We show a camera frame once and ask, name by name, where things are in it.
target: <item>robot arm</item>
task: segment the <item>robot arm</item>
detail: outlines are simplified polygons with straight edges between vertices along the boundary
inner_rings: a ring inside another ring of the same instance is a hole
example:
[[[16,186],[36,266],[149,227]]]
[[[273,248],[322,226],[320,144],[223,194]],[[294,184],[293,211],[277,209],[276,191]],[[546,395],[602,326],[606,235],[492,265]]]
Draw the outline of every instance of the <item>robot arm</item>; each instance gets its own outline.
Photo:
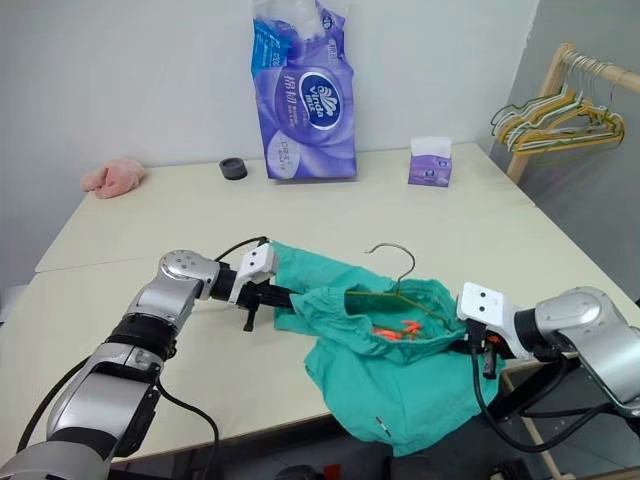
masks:
[[[291,307],[290,291],[268,283],[275,267],[268,243],[245,255],[238,272],[195,252],[163,256],[156,277],[58,398],[47,440],[20,451],[0,468],[0,478],[105,479],[114,457],[140,447],[159,399],[156,382],[195,300],[216,298],[249,310],[245,330],[251,330],[260,304]]]
[[[524,310],[502,293],[465,283],[457,314],[478,347],[495,333],[521,360],[577,353],[618,413],[640,417],[640,330],[604,292],[579,287]]]

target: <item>clothes rack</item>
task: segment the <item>clothes rack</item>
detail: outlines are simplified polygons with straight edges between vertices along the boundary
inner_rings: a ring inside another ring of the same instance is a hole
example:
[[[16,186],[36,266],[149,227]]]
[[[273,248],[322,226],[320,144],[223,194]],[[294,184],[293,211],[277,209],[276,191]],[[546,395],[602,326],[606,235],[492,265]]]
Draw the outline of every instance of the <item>clothes rack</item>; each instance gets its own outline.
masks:
[[[553,55],[551,59],[551,64],[549,65],[549,70],[542,82],[542,86],[540,87],[540,91],[538,93],[539,97],[553,95],[560,91],[562,88],[562,84],[565,81],[567,75],[567,67],[572,62],[572,57],[576,53],[576,46],[573,43],[562,43],[556,53]],[[592,58],[592,60],[600,63],[600,60]],[[585,64],[576,65],[576,68],[587,70],[584,67]],[[606,66],[600,69],[595,75],[598,77],[607,80],[613,83],[613,87],[619,86],[622,88],[626,88],[627,90],[631,90],[635,93],[640,93],[640,75],[637,73],[626,70],[622,67],[613,64],[606,64]],[[514,183],[519,183],[527,168],[527,164],[529,163],[529,159],[533,154],[527,153],[514,153],[511,158],[511,162],[509,162],[509,166],[507,168],[507,175]]]

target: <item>black cable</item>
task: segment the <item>black cable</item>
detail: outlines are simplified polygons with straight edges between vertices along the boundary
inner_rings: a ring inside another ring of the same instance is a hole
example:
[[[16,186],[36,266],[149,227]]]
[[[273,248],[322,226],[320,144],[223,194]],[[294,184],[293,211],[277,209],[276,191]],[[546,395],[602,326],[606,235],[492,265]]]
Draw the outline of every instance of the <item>black cable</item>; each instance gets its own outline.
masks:
[[[71,377],[73,377],[76,373],[80,371],[82,367],[84,367],[85,363],[87,363],[87,360],[89,360],[89,357],[85,358],[80,363],[78,363],[75,367],[69,370],[64,375],[64,377],[58,380],[58,383],[56,383],[53,386],[53,388],[49,390],[49,393],[47,393],[47,396],[42,399],[42,401],[40,402],[40,405],[38,405],[38,408],[36,408],[36,411],[33,412],[33,415],[31,416],[31,420],[29,420],[29,423],[27,423],[27,426],[25,427],[24,432],[22,432],[22,437],[20,437],[20,441],[18,442],[18,449],[16,450],[16,453],[20,453],[22,450],[27,448],[27,445],[29,445],[29,440],[31,439],[31,435],[33,435],[33,431],[35,430],[36,425],[38,425],[38,422],[40,421],[40,418],[42,417],[42,414],[44,413],[44,411],[47,409],[49,404],[53,401],[53,399],[58,394],[58,392],[62,390],[62,387],[64,387],[67,384],[67,382],[71,380]]]
[[[211,453],[209,454],[209,458],[207,459],[207,463],[204,467],[204,471],[202,473],[202,476],[200,477],[202,480],[209,480],[209,478],[211,477],[213,466],[218,460],[218,451],[219,451],[219,443],[220,443],[220,431],[218,430],[218,425],[216,425],[216,422],[213,421],[213,418],[211,418],[209,415],[204,413],[199,408],[194,407],[193,405],[189,405],[188,403],[185,403],[182,400],[177,399],[176,397],[171,395],[169,392],[167,392],[162,386],[162,383],[160,383],[160,379],[158,379],[156,383],[156,387],[158,388],[160,395],[162,395],[165,399],[167,399],[174,405],[177,405],[179,407],[184,408],[185,410],[195,413],[196,415],[204,419],[211,426],[211,429],[213,430],[213,447],[211,448]]]
[[[547,383],[542,389],[536,392],[536,394],[533,395],[529,400],[527,400],[520,407],[520,411],[524,412],[528,408],[538,403],[544,397],[546,397],[551,392],[553,392],[556,389],[556,387],[560,385],[562,380],[564,380],[564,378],[567,376],[567,373],[569,373],[569,360],[567,360],[567,358],[564,355],[559,354],[559,362],[560,362],[560,369],[556,372],[553,379],[549,383]]]
[[[547,442],[541,443],[539,445],[525,445],[524,443],[516,442],[513,438],[511,438],[498,424],[495,418],[489,412],[487,405],[484,403],[484,399],[482,398],[482,390],[480,389],[480,372],[478,368],[478,349],[476,347],[471,348],[471,361],[473,368],[473,391],[476,395],[476,400],[478,401],[478,405],[480,405],[480,410],[484,414],[485,418],[489,422],[489,425],[493,428],[493,430],[498,434],[502,440],[507,442],[513,448],[521,450],[526,453],[540,453],[550,448],[553,448],[564,440],[573,435],[576,431],[582,428],[587,422],[592,420],[596,415],[603,413],[605,410],[609,408],[609,405],[604,403],[602,405],[598,405],[597,407],[589,409],[589,411],[572,423],[569,427],[564,429],[558,435],[553,437],[551,440]]]
[[[268,241],[269,241],[269,239],[267,237],[265,237],[265,236],[250,238],[249,240],[245,240],[244,242],[240,242],[240,243],[234,245],[233,247],[231,247],[230,249],[226,250],[221,255],[218,255],[214,260],[216,262],[219,262],[220,260],[222,260],[224,257],[229,255],[234,250],[237,250],[240,247],[244,247],[245,245],[248,245],[249,243],[258,242],[258,245],[264,245]]]

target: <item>plastic packaging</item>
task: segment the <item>plastic packaging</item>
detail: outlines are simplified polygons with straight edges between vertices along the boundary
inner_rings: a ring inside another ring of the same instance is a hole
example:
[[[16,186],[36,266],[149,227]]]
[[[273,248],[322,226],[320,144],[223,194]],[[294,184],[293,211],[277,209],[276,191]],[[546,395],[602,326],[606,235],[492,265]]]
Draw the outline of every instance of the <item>plastic packaging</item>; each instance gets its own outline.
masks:
[[[254,1],[251,72],[270,178],[356,175],[344,24],[313,0]]]

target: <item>wire hanger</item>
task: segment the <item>wire hanger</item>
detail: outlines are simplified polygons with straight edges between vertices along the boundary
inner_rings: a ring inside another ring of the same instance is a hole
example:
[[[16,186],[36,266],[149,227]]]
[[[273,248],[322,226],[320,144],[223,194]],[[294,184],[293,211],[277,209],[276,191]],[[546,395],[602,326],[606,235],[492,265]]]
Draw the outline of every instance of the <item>wire hanger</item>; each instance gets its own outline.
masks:
[[[610,105],[596,107],[590,98],[585,98],[589,94],[595,96],[595,79],[609,64],[576,52],[567,53],[565,60],[570,65],[559,95],[527,102],[527,108],[520,113],[510,110],[501,118],[492,119],[492,133],[495,132],[498,140],[510,151],[546,153],[611,142],[619,144],[624,138],[622,117],[611,112]],[[578,84],[578,94],[575,90],[568,90],[570,82]],[[587,118],[588,124],[562,126],[579,117]]]
[[[361,296],[361,297],[384,297],[384,298],[395,299],[397,301],[400,301],[400,302],[403,302],[403,303],[405,303],[407,305],[410,305],[410,306],[412,306],[414,308],[422,310],[423,312],[425,312],[426,314],[428,314],[428,315],[430,315],[432,317],[437,318],[438,320],[440,320],[442,322],[442,325],[446,330],[451,331],[451,329],[447,325],[447,319],[446,318],[444,318],[442,315],[439,315],[439,314],[435,313],[433,310],[430,310],[429,308],[425,307],[424,305],[422,305],[422,304],[420,304],[418,302],[414,302],[413,300],[405,297],[400,292],[400,282],[401,282],[401,280],[403,278],[405,278],[407,275],[409,275],[415,269],[415,267],[416,267],[416,257],[407,248],[403,247],[402,245],[398,245],[396,243],[379,243],[376,246],[374,246],[371,250],[365,250],[364,253],[367,253],[367,254],[374,253],[380,247],[392,247],[392,248],[397,248],[399,250],[402,250],[404,253],[406,253],[409,256],[409,258],[411,258],[411,268],[397,278],[392,292],[361,292],[361,291],[357,291],[357,290],[348,290],[347,292],[345,292],[346,295]]]
[[[584,55],[573,55],[570,73],[575,66],[581,68],[580,97],[586,93],[595,96],[595,79],[607,66],[602,62]],[[556,128],[562,123],[580,116],[588,117],[589,124],[582,127]],[[551,120],[546,127],[538,129],[545,121]],[[569,109],[558,109],[543,116],[535,125],[520,130],[510,136],[507,146],[514,152],[546,153],[575,147],[593,146],[618,142],[624,138],[624,121],[609,107],[595,107],[590,99],[580,101]]]

